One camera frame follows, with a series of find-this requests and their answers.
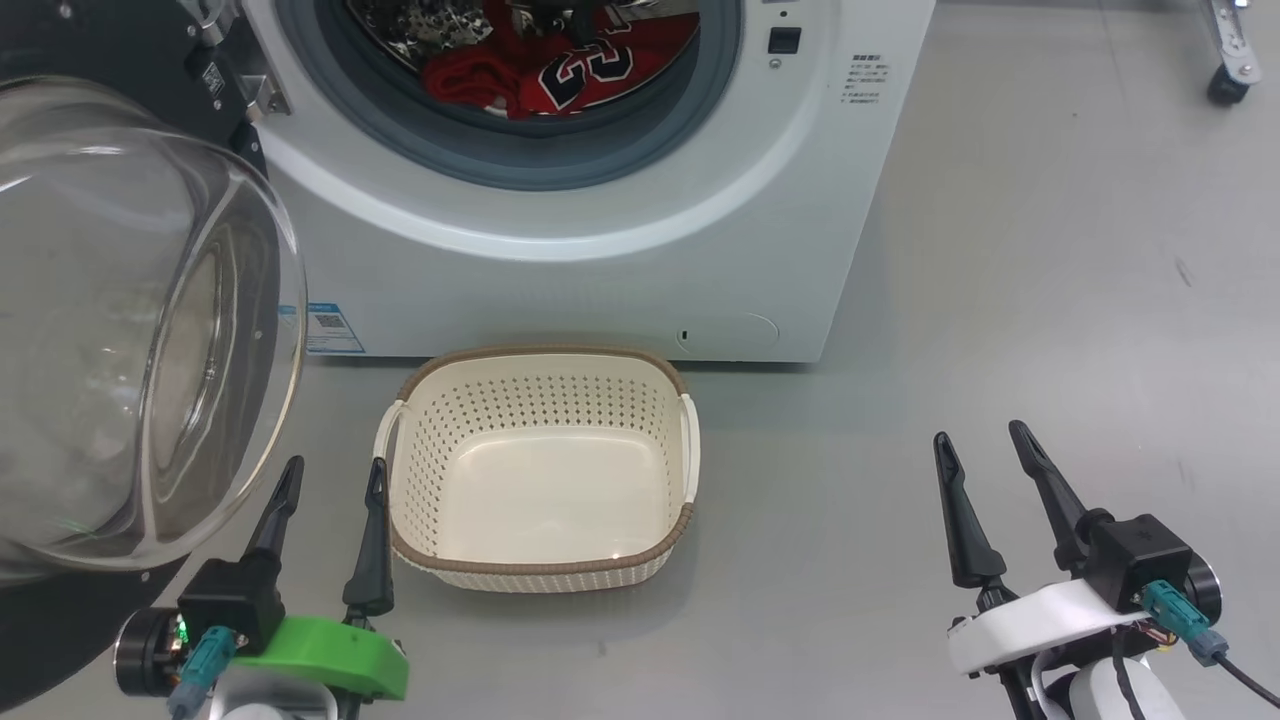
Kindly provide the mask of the glass washing machine door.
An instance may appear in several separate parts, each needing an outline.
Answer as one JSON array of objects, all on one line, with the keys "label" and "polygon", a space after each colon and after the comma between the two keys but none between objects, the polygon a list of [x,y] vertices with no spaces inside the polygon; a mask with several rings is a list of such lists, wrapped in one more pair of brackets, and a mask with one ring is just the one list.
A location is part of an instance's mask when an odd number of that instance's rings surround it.
[{"label": "glass washing machine door", "polygon": [[0,0],[0,714],[104,653],[280,434],[273,79],[244,0]]}]

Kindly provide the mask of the red basketball jersey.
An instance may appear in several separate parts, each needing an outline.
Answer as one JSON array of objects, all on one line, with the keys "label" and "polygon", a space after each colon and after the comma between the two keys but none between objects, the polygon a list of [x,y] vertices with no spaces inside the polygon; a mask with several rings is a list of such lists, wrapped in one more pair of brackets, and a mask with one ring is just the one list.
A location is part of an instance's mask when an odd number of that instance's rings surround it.
[{"label": "red basketball jersey", "polygon": [[506,120],[573,117],[636,94],[690,47],[695,3],[483,0],[488,33],[426,60],[438,102]]}]

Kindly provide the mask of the white front-load washing machine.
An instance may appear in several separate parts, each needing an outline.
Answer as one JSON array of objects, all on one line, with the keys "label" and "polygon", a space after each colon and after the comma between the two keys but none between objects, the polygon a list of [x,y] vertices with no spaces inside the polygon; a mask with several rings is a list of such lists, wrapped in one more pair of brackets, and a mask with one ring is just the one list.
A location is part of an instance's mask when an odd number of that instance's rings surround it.
[{"label": "white front-load washing machine", "polygon": [[257,122],[308,302],[370,357],[599,343],[820,357],[937,0],[685,0],[700,29],[636,94],[506,120],[426,60],[483,0],[244,0]]}]

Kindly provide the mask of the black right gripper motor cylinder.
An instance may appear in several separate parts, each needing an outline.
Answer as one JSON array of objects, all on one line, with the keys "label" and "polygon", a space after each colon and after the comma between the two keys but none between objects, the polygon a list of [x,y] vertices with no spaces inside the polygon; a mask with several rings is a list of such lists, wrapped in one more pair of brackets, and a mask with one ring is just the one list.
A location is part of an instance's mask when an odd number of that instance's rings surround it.
[{"label": "black right gripper motor cylinder", "polygon": [[1208,624],[1215,626],[1222,615],[1222,587],[1215,570],[1198,553],[1192,556],[1183,589]]}]

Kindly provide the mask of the cream perforated laundry basket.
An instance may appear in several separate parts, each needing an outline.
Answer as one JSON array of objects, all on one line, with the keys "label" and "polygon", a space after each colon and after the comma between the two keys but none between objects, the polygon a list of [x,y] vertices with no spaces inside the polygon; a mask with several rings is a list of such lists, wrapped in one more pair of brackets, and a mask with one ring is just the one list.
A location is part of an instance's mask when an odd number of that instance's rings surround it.
[{"label": "cream perforated laundry basket", "polygon": [[692,520],[701,438],[664,359],[544,345],[425,364],[372,454],[399,560],[466,591],[563,594],[666,565]]}]

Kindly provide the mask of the blue energy label sticker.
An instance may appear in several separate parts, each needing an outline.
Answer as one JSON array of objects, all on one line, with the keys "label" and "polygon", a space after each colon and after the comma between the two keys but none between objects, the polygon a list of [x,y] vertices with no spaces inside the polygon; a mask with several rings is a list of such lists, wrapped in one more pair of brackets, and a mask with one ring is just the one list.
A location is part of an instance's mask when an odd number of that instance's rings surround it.
[{"label": "blue energy label sticker", "polygon": [[278,316],[293,328],[305,325],[305,350],[311,355],[365,355],[366,350],[337,304],[279,305]]}]

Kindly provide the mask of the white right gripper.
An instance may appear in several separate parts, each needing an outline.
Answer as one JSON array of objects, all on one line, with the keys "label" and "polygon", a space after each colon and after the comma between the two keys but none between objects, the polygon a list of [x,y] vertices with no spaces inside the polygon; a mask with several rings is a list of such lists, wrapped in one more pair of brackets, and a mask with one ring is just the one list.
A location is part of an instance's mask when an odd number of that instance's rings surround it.
[{"label": "white right gripper", "polygon": [[[1059,569],[1082,573],[1088,544],[1076,533],[1085,506],[1023,420],[1007,424],[1023,471],[1034,482],[1055,538]],[[933,438],[951,578],[956,587],[979,589],[1006,573],[1004,556],[989,543],[968,496],[966,474],[946,432]],[[948,656],[961,674],[983,671],[1042,651],[1147,619],[1143,609],[1119,612],[1084,580],[1046,585],[948,629]]]}]

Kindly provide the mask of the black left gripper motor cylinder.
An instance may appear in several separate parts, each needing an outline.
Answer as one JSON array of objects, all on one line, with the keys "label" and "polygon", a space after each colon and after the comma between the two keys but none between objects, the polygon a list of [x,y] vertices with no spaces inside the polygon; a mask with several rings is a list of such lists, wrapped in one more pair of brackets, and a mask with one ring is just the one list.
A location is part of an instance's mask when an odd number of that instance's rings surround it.
[{"label": "black left gripper motor cylinder", "polygon": [[188,653],[179,625],[179,610],[165,607],[141,609],[125,620],[113,646],[111,664],[124,696],[170,696]]}]

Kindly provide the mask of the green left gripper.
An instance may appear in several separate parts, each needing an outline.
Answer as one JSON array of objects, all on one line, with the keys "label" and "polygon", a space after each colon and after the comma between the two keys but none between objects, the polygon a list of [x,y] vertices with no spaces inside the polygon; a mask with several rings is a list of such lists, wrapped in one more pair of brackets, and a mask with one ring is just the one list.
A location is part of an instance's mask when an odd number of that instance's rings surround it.
[{"label": "green left gripper", "polygon": [[[305,459],[291,457],[255,527],[244,551],[244,578],[252,591],[276,584],[303,475]],[[384,457],[371,462],[364,506],[367,516],[361,546],[343,589],[346,619],[380,618],[396,606]],[[238,653],[236,666],[316,682],[370,700],[403,701],[410,683],[410,661],[396,641],[330,618],[284,619],[265,651]]]}]

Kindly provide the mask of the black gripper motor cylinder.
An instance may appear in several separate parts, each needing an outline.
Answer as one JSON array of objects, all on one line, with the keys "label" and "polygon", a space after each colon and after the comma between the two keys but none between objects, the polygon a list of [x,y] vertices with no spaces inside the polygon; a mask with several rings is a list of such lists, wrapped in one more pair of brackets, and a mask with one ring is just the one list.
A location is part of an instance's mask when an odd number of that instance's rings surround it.
[{"label": "black gripper motor cylinder", "polygon": [[165,607],[141,609],[125,620],[113,646],[111,664],[124,696],[170,696],[188,653],[179,625],[179,610]]},{"label": "black gripper motor cylinder", "polygon": [[1215,626],[1222,615],[1222,587],[1215,570],[1198,553],[1192,556],[1183,589],[1208,624]]}]

